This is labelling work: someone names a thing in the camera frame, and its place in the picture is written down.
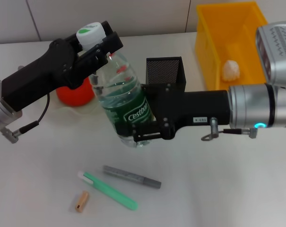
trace green pen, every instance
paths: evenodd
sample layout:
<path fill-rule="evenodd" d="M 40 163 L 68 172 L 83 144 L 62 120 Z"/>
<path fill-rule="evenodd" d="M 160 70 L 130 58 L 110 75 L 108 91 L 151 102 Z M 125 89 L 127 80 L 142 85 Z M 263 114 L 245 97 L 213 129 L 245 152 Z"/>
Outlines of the green pen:
<path fill-rule="evenodd" d="M 138 208 L 137 202 L 133 201 L 132 199 L 122 194 L 118 190 L 112 188 L 111 186 L 105 184 L 103 181 L 99 180 L 95 176 L 92 176 L 87 172 L 84 173 L 80 171 L 78 172 L 78 177 L 87 182 L 89 185 L 92 185 L 94 188 L 101 191 L 105 195 L 116 200 L 118 203 L 127 207 L 128 209 L 136 210 Z"/>

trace small label sticker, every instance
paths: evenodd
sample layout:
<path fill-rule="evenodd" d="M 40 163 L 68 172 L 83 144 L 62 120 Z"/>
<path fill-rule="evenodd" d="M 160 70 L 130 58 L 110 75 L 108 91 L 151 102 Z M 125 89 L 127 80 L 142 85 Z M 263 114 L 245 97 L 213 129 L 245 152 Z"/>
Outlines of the small label sticker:
<path fill-rule="evenodd" d="M 207 117 L 194 117 L 193 123 L 207 123 Z"/>

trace yellow plastic bin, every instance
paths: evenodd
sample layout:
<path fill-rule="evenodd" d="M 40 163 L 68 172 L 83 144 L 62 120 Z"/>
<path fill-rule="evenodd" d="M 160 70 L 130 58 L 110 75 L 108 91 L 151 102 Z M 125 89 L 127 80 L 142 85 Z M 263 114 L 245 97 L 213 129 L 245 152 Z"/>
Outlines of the yellow plastic bin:
<path fill-rule="evenodd" d="M 255 46 L 258 27 L 267 21 L 256 2 L 198 5 L 195 52 L 208 90 L 266 82 Z M 221 79 L 227 60 L 236 61 L 240 78 Z"/>

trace black mesh pen holder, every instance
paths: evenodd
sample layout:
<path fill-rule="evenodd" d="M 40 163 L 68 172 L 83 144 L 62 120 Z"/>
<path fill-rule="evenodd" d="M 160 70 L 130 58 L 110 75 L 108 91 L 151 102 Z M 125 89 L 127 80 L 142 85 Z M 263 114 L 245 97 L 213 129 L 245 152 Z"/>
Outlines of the black mesh pen holder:
<path fill-rule="evenodd" d="M 182 57 L 147 58 L 146 84 L 185 90 L 186 77 Z"/>

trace robotic arm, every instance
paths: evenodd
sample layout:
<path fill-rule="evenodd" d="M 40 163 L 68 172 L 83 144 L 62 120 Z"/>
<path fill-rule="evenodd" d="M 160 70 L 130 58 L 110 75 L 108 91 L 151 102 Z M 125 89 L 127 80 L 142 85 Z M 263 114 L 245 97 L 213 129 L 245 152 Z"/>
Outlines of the robotic arm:
<path fill-rule="evenodd" d="M 86 52 L 75 35 L 50 44 L 39 59 L 0 81 L 0 130 L 22 116 L 22 109 L 54 89 L 79 87 L 83 80 L 107 63 L 108 52 L 123 45 L 107 22 L 102 26 L 106 38 Z M 240 85 L 229 91 L 184 92 L 183 88 L 143 85 L 156 121 L 128 128 L 116 125 L 120 135 L 135 141 L 173 139 L 184 126 L 210 125 L 211 133 L 249 134 L 256 137 L 258 127 L 286 127 L 286 22 L 260 27 L 256 45 L 268 84 Z M 218 131 L 218 125 L 231 129 Z"/>

